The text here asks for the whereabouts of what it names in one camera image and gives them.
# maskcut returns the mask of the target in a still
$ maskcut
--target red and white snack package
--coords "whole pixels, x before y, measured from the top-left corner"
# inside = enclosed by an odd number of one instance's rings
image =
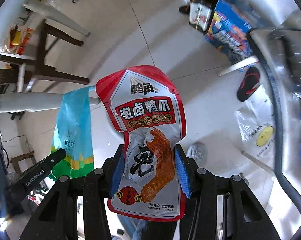
[[[125,141],[124,172],[108,208],[144,220],[181,219],[185,194],[174,146],[186,135],[186,121],[175,86],[158,68],[143,65],[102,78],[96,92]]]

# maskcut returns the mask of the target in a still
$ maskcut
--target blue plastic bag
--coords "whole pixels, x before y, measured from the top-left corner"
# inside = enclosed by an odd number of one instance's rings
[[[67,155],[51,171],[49,177],[55,181],[62,175],[71,179],[86,176],[94,169],[89,109],[89,91],[94,88],[84,87],[63,95],[56,119],[51,154],[62,148]]]

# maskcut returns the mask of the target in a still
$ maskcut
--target floor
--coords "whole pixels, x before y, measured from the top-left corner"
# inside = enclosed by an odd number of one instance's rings
[[[218,77],[230,65],[227,57],[205,41],[178,12],[182,0],[59,0],[57,8],[91,32],[82,47],[59,41],[46,64],[58,71],[89,77],[91,85],[115,71],[135,65],[155,65],[173,81],[185,108],[187,134],[180,142],[186,151],[194,142],[208,149],[206,169],[229,177],[243,172],[261,204],[266,207],[273,181],[271,175],[241,155],[241,140],[234,112],[242,104],[236,91],[244,73],[235,71]],[[42,91],[50,82],[39,82]],[[62,83],[51,92],[65,93],[82,87]],[[37,161],[50,153],[58,110],[26,113],[17,128],[25,134]],[[114,155],[119,143],[106,119],[103,105],[91,107],[95,167]],[[108,212],[111,233],[121,228],[115,214]]]

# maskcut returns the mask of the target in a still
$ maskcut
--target slipper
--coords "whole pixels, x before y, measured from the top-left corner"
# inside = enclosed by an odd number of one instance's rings
[[[189,4],[188,4],[188,5],[181,6],[178,10],[179,10],[179,12],[182,13],[182,14],[189,15]]]
[[[259,87],[260,72],[255,67],[250,67],[237,91],[237,98],[244,102],[248,99]]]

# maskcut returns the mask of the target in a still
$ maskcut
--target plastic bag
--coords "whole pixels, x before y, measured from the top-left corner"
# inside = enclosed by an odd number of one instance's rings
[[[158,68],[144,65],[101,79],[96,92],[115,129],[124,132],[125,167],[108,208],[144,220],[179,220],[185,194],[174,146],[186,134],[186,121],[178,91]]]
[[[56,119],[51,154],[63,148],[66,158],[54,166],[49,177],[57,180],[62,175],[71,179],[86,176],[94,169],[91,135],[89,91],[94,86],[80,88],[63,95]]]
[[[273,105],[262,85],[235,112],[244,151],[262,159],[274,152]]]

